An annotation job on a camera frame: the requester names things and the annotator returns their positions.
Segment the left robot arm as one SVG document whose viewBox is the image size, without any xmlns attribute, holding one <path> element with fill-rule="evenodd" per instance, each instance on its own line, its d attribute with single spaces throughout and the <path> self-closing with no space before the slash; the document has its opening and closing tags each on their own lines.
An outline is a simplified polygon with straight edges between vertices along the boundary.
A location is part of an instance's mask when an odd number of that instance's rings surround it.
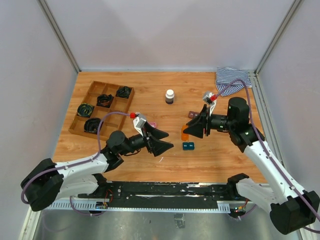
<svg viewBox="0 0 320 240">
<path fill-rule="evenodd" d="M 69 162 L 43 159 L 21 182 L 21 200 L 34 212 L 44 210 L 54 201 L 76 195 L 101 198 L 107 193 L 103 173 L 112 171 L 123 163 L 123 156 L 131 156 L 146 148 L 157 157 L 174 145 L 164 141 L 169 134 L 147 124 L 142 132 L 131 137 L 116 130 L 106 141 L 106 146 L 94 155 Z"/>
</svg>

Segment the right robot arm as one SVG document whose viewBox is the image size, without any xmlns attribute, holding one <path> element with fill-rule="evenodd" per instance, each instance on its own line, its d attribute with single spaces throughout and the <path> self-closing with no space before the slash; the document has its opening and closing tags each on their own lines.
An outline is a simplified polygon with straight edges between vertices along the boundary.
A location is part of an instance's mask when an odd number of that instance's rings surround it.
<svg viewBox="0 0 320 240">
<path fill-rule="evenodd" d="M 249 199 L 263 209 L 274 227 L 283 235 L 306 229 L 318 217 L 320 197 L 307 191 L 277 160 L 263 134 L 250 122 L 252 112 L 247 101 L 232 97 L 225 115 L 214 114 L 215 95 L 203 97 L 201 112 L 187 123 L 185 134 L 197 138 L 208 136 L 211 130 L 228 133 L 231 142 L 260 170 L 270 189 L 255 183 L 248 175 L 239 173 L 227 180 L 226 193 L 232 200 Z"/>
</svg>

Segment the orange pill box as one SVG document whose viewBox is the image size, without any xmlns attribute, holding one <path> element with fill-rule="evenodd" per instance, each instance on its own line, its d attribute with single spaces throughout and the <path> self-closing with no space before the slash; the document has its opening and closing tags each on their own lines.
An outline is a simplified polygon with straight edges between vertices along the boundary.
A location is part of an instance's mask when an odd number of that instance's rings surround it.
<svg viewBox="0 0 320 240">
<path fill-rule="evenodd" d="M 189 135 L 187 133 L 184 133 L 184 130 L 187 129 L 187 125 L 183 125 L 181 128 L 181 140 L 183 142 L 188 142 L 189 141 Z"/>
</svg>

